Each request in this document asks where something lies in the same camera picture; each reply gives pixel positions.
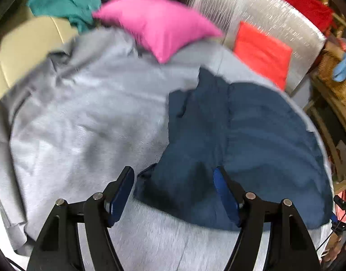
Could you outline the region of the person's right hand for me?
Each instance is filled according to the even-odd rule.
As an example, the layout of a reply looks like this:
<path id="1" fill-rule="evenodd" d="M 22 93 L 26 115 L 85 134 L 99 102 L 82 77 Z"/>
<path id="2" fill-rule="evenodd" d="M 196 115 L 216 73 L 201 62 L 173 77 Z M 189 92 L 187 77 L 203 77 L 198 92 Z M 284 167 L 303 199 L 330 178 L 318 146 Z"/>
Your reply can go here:
<path id="1" fill-rule="evenodd" d="M 342 236 L 336 234 L 331 235 L 327 247 L 325 248 L 325 255 L 322 257 L 324 262 L 330 262 L 337 258 L 342 249 L 341 240 Z"/>

